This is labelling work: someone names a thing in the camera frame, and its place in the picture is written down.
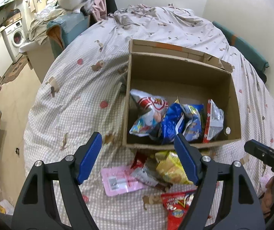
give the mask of screw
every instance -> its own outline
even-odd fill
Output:
[[[235,162],[234,162],[234,165],[235,165],[236,167],[238,167],[238,168],[239,168],[239,167],[241,167],[241,162],[239,162],[239,161],[235,161]]]
[[[202,159],[205,162],[209,162],[211,160],[211,158],[209,156],[203,156]]]
[[[73,159],[74,159],[74,157],[72,155],[68,155],[68,156],[65,157],[65,160],[68,161],[68,162],[72,161]]]
[[[41,164],[42,164],[42,161],[40,161],[40,160],[38,160],[38,161],[35,162],[35,166],[36,166],[36,167],[41,166]]]

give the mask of cardboard box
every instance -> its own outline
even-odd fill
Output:
[[[231,73],[232,66],[197,50],[142,40],[131,40],[124,109],[123,145],[129,148],[171,150],[173,144],[158,145],[149,137],[129,134],[138,118],[131,89],[165,97],[172,104],[177,96],[181,104],[204,104],[208,99],[224,111],[224,129],[216,141],[191,144],[197,148],[221,146],[241,139],[237,96]]]
[[[12,17],[10,17],[9,19],[6,20],[6,26],[8,26],[9,24],[13,23],[14,21],[18,20],[21,18],[21,12],[13,15]]]

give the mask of brown rug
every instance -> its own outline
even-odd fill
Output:
[[[5,73],[5,76],[1,82],[1,84],[8,83],[10,81],[15,80],[15,78],[19,75],[22,71],[23,67],[27,64],[27,58],[22,56],[19,60],[11,65]]]

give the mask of snack bag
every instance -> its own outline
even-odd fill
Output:
[[[102,168],[101,175],[107,196],[129,193],[147,186],[131,176],[130,166]]]
[[[175,151],[157,152],[155,158],[159,163],[156,171],[165,181],[177,184],[193,184],[193,182],[188,180]]]
[[[162,204],[168,211],[167,230],[177,230],[184,219],[196,191],[162,194]]]
[[[161,144],[168,144],[174,141],[174,137],[178,133],[182,133],[184,129],[183,109],[177,100],[168,108],[166,115],[162,118],[158,137],[162,141]]]
[[[183,104],[185,120],[187,121],[183,135],[188,142],[199,139],[202,136],[204,123],[204,106],[202,104]]]
[[[208,143],[223,130],[223,121],[223,110],[219,109],[212,99],[209,99],[203,143]]]
[[[131,176],[150,187],[167,192],[172,184],[165,182],[156,171],[157,162],[153,158],[137,152],[132,166]]]
[[[130,129],[130,134],[139,137],[149,135],[157,136],[159,123],[168,109],[169,103],[164,97],[153,96],[152,94],[136,89],[132,89],[130,94],[144,112]]]

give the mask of bed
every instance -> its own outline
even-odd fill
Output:
[[[274,99],[256,71],[223,33],[190,9],[147,7],[142,4],[116,11],[79,35],[55,60],[38,91],[24,133],[26,175],[36,160],[60,161],[74,153],[93,131],[103,136],[103,147],[91,175],[81,186],[88,209],[99,229],[166,229],[162,205],[143,208],[143,195],[159,194],[152,188],[107,197],[100,171],[103,167],[129,165],[131,150],[121,146],[125,94],[121,80],[128,63],[130,39],[157,41],[189,47],[233,65],[242,126],[242,140],[216,147],[214,159],[244,167],[257,192],[260,178],[272,175],[269,167],[247,156],[244,143],[255,139],[274,148]],[[58,86],[53,93],[51,83]],[[58,182],[55,197],[61,220],[69,224]],[[175,185],[171,191],[188,190]],[[208,223],[215,220],[222,185],[217,187]]]

